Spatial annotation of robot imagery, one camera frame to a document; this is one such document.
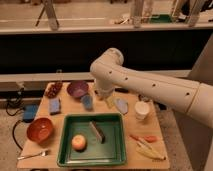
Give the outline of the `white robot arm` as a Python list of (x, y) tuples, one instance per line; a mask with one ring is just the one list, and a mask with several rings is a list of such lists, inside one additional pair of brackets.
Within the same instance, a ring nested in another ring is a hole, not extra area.
[(108, 97), (117, 85), (185, 113), (213, 129), (213, 86), (128, 69), (122, 66), (123, 62), (121, 51), (109, 48), (91, 64), (90, 73), (100, 97)]

